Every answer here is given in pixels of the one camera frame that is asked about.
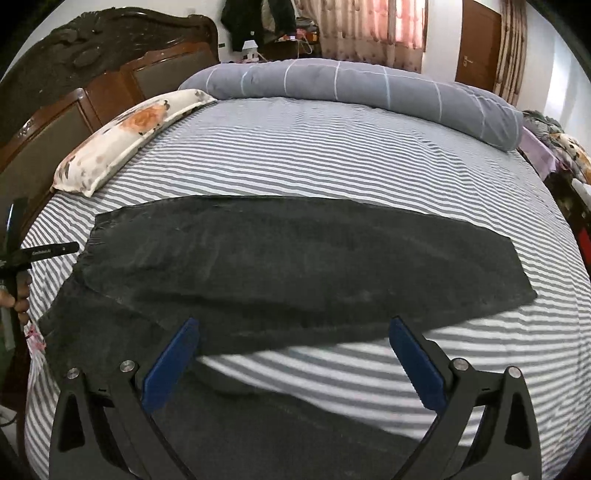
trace metal screw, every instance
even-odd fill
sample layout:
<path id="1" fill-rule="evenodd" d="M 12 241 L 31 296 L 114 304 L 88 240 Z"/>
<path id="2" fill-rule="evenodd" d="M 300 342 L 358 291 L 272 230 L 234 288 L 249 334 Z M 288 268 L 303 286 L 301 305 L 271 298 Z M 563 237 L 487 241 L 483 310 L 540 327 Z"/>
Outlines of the metal screw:
<path id="1" fill-rule="evenodd" d="M 76 367 L 72 367 L 68 370 L 66 377 L 70 380 L 74 380 L 78 377 L 78 375 L 80 375 L 80 370 L 78 370 Z"/>
<path id="2" fill-rule="evenodd" d="M 468 360 L 464 360 L 463 358 L 455 358 L 452 362 L 453 368 L 456 370 L 465 372 L 470 367 Z"/>
<path id="3" fill-rule="evenodd" d="M 135 362 L 133 360 L 121 362 L 121 365 L 119 366 L 119 370 L 121 370 L 123 373 L 131 372 L 134 368 Z"/>
<path id="4" fill-rule="evenodd" d="M 509 367 L 509 375 L 513 378 L 519 378 L 521 376 L 521 370 L 517 367 Z"/>

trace dark gray towel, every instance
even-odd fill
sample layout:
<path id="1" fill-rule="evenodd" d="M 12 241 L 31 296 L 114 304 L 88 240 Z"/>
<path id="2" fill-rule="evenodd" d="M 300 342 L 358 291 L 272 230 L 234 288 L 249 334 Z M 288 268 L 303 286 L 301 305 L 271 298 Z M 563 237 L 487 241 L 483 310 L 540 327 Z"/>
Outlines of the dark gray towel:
<path id="1" fill-rule="evenodd" d="M 55 372 L 141 360 L 188 317 L 200 353 L 425 332 L 530 303 L 511 241 L 467 222 L 306 197 L 182 197 L 99 215 L 41 319 Z"/>
<path id="2" fill-rule="evenodd" d="M 297 398 L 253 390 L 222 394 L 189 371 L 153 415 L 196 478 L 390 480 L 418 446 Z M 456 449 L 444 478 L 459 470 L 467 450 Z"/>

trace small house figurine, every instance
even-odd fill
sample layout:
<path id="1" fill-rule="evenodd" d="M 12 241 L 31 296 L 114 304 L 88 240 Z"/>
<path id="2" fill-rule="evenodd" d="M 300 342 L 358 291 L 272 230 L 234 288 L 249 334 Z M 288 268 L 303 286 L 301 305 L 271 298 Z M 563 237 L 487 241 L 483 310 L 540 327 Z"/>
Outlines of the small house figurine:
<path id="1" fill-rule="evenodd" d="M 252 63 L 258 61 L 258 45 L 254 40 L 246 40 L 242 46 L 242 55 L 244 63 Z"/>

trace cable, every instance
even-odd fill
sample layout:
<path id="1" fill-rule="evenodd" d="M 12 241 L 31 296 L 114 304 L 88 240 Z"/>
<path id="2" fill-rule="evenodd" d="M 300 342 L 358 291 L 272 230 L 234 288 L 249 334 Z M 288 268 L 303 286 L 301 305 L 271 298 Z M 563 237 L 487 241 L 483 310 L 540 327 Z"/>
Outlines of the cable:
<path id="1" fill-rule="evenodd" d="M 303 40 L 298 39 L 298 57 L 300 56 L 300 43 L 304 44 L 304 52 L 306 53 L 306 55 L 311 55 L 314 49 L 312 48 L 312 45 L 310 45 L 310 42 L 308 41 L 306 36 L 304 35 Z"/>
<path id="2" fill-rule="evenodd" d="M 3 429 L 4 427 L 8 427 L 8 426 L 12 425 L 14 422 L 16 422 L 17 416 L 18 416 L 18 414 L 15 413 L 14 414 L 14 417 L 12 418 L 12 420 L 9 420 L 6 423 L 0 423 L 0 429 Z"/>

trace white wall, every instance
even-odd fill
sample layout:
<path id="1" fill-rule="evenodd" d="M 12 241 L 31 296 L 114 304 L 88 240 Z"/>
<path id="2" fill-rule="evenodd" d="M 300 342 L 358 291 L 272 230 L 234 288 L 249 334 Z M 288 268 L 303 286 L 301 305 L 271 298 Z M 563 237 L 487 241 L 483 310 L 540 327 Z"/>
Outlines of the white wall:
<path id="1" fill-rule="evenodd" d="M 494 10 L 498 14 L 501 13 L 501 0 L 476 0 L 479 4 Z"/>
<path id="2" fill-rule="evenodd" d="M 224 4 L 225 0 L 65 0 L 33 31 L 10 66 L 54 28 L 68 23 L 84 12 L 110 7 L 148 8 L 177 17 L 186 17 L 189 14 L 205 15 L 216 23 L 218 42 L 226 44 L 226 47 L 219 49 L 220 61 L 227 61 L 235 55 L 229 47 L 228 31 L 220 22 Z"/>
<path id="3" fill-rule="evenodd" d="M 501 13 L 501 0 L 476 0 Z M 462 39 L 463 0 L 428 0 L 427 48 L 422 73 L 439 82 L 456 80 Z"/>
<path id="4" fill-rule="evenodd" d="M 566 90 L 569 86 L 571 65 L 575 61 L 569 47 L 562 37 L 554 33 L 554 61 L 550 86 L 548 87 L 548 98 L 544 107 L 545 115 L 561 121 L 566 100 Z"/>
<path id="5" fill-rule="evenodd" d="M 591 153 L 591 82 L 574 56 L 572 60 L 573 68 L 569 81 L 575 87 L 567 91 L 565 110 L 560 122 L 564 131 L 575 137 L 583 148 Z M 572 104 L 570 111 L 566 109 L 569 103 Z"/>
<path id="6" fill-rule="evenodd" d="M 543 112 L 552 77 L 556 30 L 530 4 L 526 13 L 527 52 L 517 108 Z"/>

